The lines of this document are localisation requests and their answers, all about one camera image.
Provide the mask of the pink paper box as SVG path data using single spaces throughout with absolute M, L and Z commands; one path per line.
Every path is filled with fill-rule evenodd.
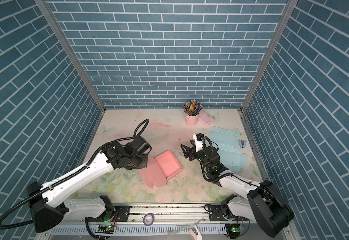
M 154 187 L 164 187 L 168 180 L 182 171 L 182 167 L 172 151 L 169 150 L 155 158 L 148 156 L 147 167 L 138 171 L 145 185 L 149 189 L 153 189 Z

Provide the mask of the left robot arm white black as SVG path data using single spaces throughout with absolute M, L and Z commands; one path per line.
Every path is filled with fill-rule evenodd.
M 142 137 L 149 120 L 142 121 L 133 136 L 117 139 L 101 145 L 90 159 L 67 174 L 44 184 L 34 182 L 27 187 L 29 196 L 15 204 L 0 216 L 0 230 L 33 225 L 38 233 L 46 232 L 64 220 L 79 215 L 82 218 L 98 218 L 112 212 L 108 197 L 101 196 L 92 203 L 93 212 L 87 203 L 70 204 L 69 197 L 94 179 L 117 169 L 145 169 L 151 145 Z M 3 221 L 17 209 L 28 205 L 31 220 L 10 225 Z

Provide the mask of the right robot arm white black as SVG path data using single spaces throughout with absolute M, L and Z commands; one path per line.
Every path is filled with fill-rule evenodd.
M 221 202 L 220 212 L 225 219 L 253 220 L 271 238 L 294 219 L 292 207 L 271 181 L 251 181 L 229 170 L 220 161 L 218 145 L 203 134 L 194 135 L 190 143 L 190 147 L 181 145 L 180 148 L 186 159 L 199 162 L 203 179 L 233 191 Z

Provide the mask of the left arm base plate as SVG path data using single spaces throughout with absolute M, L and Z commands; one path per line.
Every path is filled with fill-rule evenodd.
M 88 222 L 94 223 L 124 223 L 128 221 L 129 213 L 131 206 L 114 206 L 114 208 L 106 209 L 104 213 L 102 213 L 97 218 L 88 218 Z

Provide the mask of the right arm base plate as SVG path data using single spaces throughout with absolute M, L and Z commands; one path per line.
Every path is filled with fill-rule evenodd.
M 227 205 L 211 205 L 205 204 L 204 210 L 208 213 L 209 220 L 212 222 L 217 221 L 248 221 L 247 218 L 242 216 L 235 216 L 229 210 Z

